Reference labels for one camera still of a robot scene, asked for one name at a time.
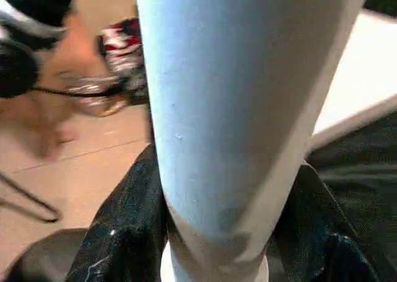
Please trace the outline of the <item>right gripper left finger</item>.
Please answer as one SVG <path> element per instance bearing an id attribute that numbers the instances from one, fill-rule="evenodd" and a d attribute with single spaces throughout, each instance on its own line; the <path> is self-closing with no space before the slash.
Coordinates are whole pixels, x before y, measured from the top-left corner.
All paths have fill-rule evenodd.
<path id="1" fill-rule="evenodd" d="M 156 148 L 141 152 L 102 203 L 66 281 L 160 281 L 167 208 Z"/>

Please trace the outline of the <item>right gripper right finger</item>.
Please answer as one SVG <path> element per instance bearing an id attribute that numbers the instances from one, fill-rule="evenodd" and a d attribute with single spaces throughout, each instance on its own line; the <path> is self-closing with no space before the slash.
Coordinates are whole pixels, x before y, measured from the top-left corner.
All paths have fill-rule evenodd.
<path id="1" fill-rule="evenodd" d="M 283 281 L 379 281 L 344 213 L 309 164 L 299 168 L 273 238 Z"/>

